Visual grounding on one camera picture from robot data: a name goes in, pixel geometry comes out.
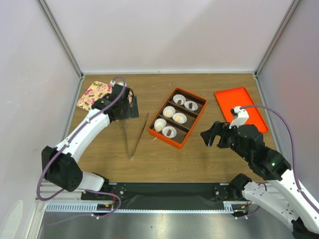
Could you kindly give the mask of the steel serving tongs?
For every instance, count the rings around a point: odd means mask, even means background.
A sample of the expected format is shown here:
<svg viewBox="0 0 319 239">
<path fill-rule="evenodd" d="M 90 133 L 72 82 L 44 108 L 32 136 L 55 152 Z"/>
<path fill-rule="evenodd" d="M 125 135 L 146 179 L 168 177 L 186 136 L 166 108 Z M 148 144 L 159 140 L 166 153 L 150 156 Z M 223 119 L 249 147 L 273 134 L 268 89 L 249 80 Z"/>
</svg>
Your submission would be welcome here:
<svg viewBox="0 0 319 239">
<path fill-rule="evenodd" d="M 144 119 L 142 126 L 138 128 L 136 132 L 134 132 L 133 136 L 129 136 L 126 121 L 123 122 L 125 147 L 126 147 L 126 153 L 129 160 L 133 159 L 136 154 L 143 132 L 145 131 L 148 119 L 149 119 L 149 113 L 146 114 L 146 117 Z"/>
</svg>

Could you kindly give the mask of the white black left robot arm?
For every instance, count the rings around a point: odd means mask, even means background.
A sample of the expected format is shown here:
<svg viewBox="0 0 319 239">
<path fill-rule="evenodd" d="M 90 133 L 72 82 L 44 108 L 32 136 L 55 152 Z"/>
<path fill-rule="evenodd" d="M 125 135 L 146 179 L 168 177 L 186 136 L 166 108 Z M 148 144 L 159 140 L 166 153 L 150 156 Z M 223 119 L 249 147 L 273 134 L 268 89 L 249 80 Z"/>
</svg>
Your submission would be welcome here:
<svg viewBox="0 0 319 239">
<path fill-rule="evenodd" d="M 93 139 L 110 123 L 139 117 L 137 97 L 132 89 L 115 84 L 112 91 L 99 98 L 81 123 L 55 147 L 46 146 L 42 153 L 41 180 L 73 192 L 91 190 L 98 199 L 109 196 L 106 179 L 96 173 L 83 172 L 78 161 Z"/>
</svg>

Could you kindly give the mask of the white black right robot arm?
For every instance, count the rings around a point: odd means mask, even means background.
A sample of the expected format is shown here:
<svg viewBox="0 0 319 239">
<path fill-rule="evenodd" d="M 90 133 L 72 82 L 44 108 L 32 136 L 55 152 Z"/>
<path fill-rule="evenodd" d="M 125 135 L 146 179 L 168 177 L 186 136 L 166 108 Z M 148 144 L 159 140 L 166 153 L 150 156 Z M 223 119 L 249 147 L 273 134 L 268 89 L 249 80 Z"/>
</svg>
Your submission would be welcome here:
<svg viewBox="0 0 319 239">
<path fill-rule="evenodd" d="M 285 201 L 280 201 L 244 174 L 238 174 L 230 183 L 229 193 L 233 199 L 256 203 L 292 230 L 296 239 L 319 237 L 318 212 L 300 195 L 290 163 L 278 151 L 265 145 L 263 134 L 256 126 L 237 127 L 216 121 L 200 135 L 207 147 L 219 136 L 218 148 L 236 152 L 256 175 L 275 187 Z"/>
</svg>

